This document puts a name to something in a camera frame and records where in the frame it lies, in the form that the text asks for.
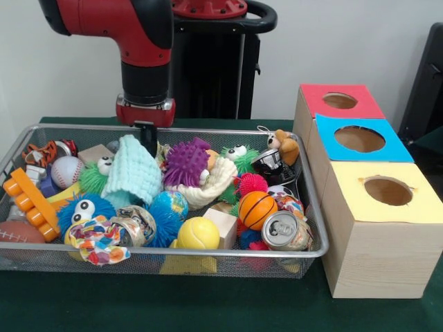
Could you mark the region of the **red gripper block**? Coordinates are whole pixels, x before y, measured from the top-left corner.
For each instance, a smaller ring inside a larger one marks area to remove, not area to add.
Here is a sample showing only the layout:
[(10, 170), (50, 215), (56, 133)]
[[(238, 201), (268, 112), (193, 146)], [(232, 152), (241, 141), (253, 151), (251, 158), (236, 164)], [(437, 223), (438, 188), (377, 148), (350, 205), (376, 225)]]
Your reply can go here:
[(170, 127), (174, 122), (176, 104), (166, 102), (152, 107), (116, 104), (116, 115), (125, 125), (140, 129), (142, 146), (155, 158), (158, 149), (157, 127)]

